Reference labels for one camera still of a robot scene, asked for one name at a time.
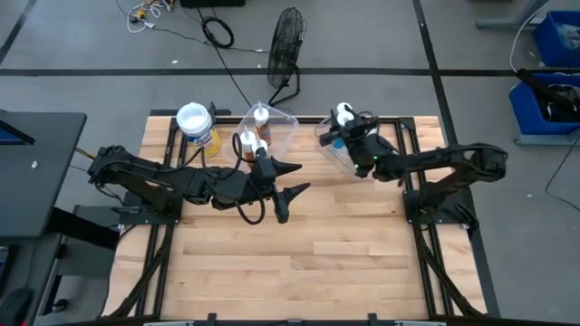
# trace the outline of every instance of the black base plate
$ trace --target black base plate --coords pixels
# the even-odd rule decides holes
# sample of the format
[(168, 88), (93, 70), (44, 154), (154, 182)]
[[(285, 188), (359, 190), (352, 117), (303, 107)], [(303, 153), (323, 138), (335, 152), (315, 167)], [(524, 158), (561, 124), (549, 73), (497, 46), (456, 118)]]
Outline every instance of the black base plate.
[[(419, 206), (417, 205), (417, 200), (419, 197), (419, 190), (406, 190), (402, 193), (402, 200), (405, 204), (405, 212), (407, 214), (407, 222), (412, 224), (413, 221), (420, 220), (423, 215), (419, 210)], [(435, 216), (433, 216), (433, 220), (436, 224), (459, 224), (459, 222), (453, 219), (449, 214), (445, 211), (450, 210), (456, 214), (458, 214), (457, 209), (455, 208), (456, 204), (463, 204), (463, 198), (461, 192), (458, 191), (453, 195), (447, 196), (445, 198), (445, 202), (441, 205), (441, 208)], [(430, 218), (420, 221), (421, 224), (430, 224)]]
[(171, 198), (171, 207), (173, 209), (169, 215), (161, 215), (149, 211), (143, 206), (141, 199), (129, 191), (125, 195), (123, 203), (124, 207), (140, 207), (140, 212), (120, 212), (119, 224), (122, 225), (177, 225), (179, 220), (181, 220), (183, 197), (180, 195), (173, 195)]

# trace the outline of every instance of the bottle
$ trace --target bottle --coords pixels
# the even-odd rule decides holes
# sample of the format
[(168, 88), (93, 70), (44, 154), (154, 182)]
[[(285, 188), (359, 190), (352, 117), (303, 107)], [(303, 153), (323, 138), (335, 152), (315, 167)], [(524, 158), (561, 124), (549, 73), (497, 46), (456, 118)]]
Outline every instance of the bottle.
[[(247, 126), (244, 126), (244, 132), (240, 135), (240, 140), (242, 142), (242, 156), (246, 160), (253, 161), (254, 160), (254, 150), (252, 146), (256, 143), (256, 135), (254, 132), (247, 129)], [(247, 162), (247, 165), (252, 168), (254, 163)]]
[(186, 135), (188, 141), (196, 147), (204, 147), (204, 155), (211, 157), (221, 149), (218, 132), (208, 110), (201, 104), (191, 102), (178, 111), (177, 121), (179, 128)]
[(257, 103), (258, 107), (254, 110), (254, 121), (256, 123), (256, 134), (261, 140), (264, 140), (268, 146), (272, 145), (272, 134), (270, 132), (270, 112), (262, 106), (261, 102)]

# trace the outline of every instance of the transparent bowl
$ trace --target transparent bowl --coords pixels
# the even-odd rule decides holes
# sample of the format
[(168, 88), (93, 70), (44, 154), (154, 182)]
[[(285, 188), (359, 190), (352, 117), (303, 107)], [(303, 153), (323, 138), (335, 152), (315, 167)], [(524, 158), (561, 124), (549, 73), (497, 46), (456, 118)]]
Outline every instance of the transparent bowl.
[[(237, 125), (233, 133), (238, 133), (241, 135), (245, 128), (247, 128), (248, 130), (254, 132), (257, 136), (254, 111), (257, 110), (260, 106), (265, 110), (268, 110), (269, 113), (268, 123), (270, 125), (271, 143), (270, 146), (268, 146), (268, 156), (283, 161), (288, 151), (290, 151), (294, 135), (298, 131), (298, 120), (295, 117), (287, 115), (282, 111), (265, 104), (257, 103), (254, 104), (247, 112), (246, 116)], [(223, 153), (223, 157), (229, 161), (232, 166), (236, 164), (237, 157), (236, 153), (232, 149), (231, 139), (222, 139), (221, 152)], [(239, 169), (245, 172), (249, 172), (249, 167), (247, 164), (240, 165)]]
[(341, 142), (341, 139), (335, 140), (332, 144), (327, 146), (321, 146), (318, 138), (320, 135), (324, 134), (330, 129), (330, 117), (325, 118), (320, 124), (318, 124), (314, 129), (314, 134), (316, 138), (316, 149), (329, 161), (331, 162), (339, 171), (341, 171), (346, 177), (351, 179), (351, 181), (363, 181), (363, 179), (355, 176), (356, 168), (348, 155), (348, 149), (343, 144), (340, 146), (335, 146), (334, 142)]

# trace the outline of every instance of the fan grille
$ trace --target fan grille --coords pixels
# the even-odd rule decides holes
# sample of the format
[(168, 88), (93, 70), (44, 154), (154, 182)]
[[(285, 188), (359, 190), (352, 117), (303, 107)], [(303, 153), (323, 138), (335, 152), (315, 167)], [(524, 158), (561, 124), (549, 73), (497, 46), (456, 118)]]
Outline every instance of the fan grille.
[(302, 14), (294, 7), (285, 9), (278, 19), (270, 48), (267, 74), (272, 86), (279, 88), (290, 81), (300, 53), (303, 32)]

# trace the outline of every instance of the black stand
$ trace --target black stand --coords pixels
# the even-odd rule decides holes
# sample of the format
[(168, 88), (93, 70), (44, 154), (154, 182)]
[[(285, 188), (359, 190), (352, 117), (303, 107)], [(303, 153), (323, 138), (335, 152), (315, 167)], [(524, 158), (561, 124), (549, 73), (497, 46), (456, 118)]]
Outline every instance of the black stand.
[(278, 96), (278, 94), (280, 93), (280, 91), (282, 89), (290, 86), (290, 84), (288, 84), (288, 82), (282, 84), (280, 87), (278, 87), (278, 90), (274, 93), (274, 95), (272, 95), (272, 98), (270, 99), (270, 101), (268, 101), (269, 106), (274, 107), (276, 104), (279, 104), (283, 101), (292, 99), (294, 96), (298, 95), (298, 93), (300, 92), (300, 68), (298, 68), (298, 66), (295, 64), (292, 64), (292, 68), (293, 68), (293, 71), (296, 73), (296, 91), (293, 94), (290, 94), (290, 95), (284, 97), (283, 99), (280, 99), (278, 101), (274, 101), (274, 99), (276, 98), (276, 96)]
[(118, 232), (96, 225), (56, 207), (48, 222), (47, 230), (111, 250), (117, 248), (119, 240)]
[(402, 200), (405, 205), (405, 213), (409, 224), (429, 225), (435, 224), (466, 224), (472, 221), (463, 217), (463, 212), (459, 211), (458, 205), (464, 202), (461, 191), (447, 196), (440, 206), (437, 213), (426, 215), (421, 212), (419, 206), (419, 190), (407, 190), (402, 194)]
[(123, 200), (123, 208), (115, 208), (119, 213), (119, 224), (122, 225), (176, 225), (181, 219), (181, 205), (183, 204), (183, 197), (179, 194), (174, 194), (171, 197), (171, 206), (175, 209), (171, 210), (171, 214), (162, 215), (155, 211), (147, 209), (137, 195), (127, 192)]

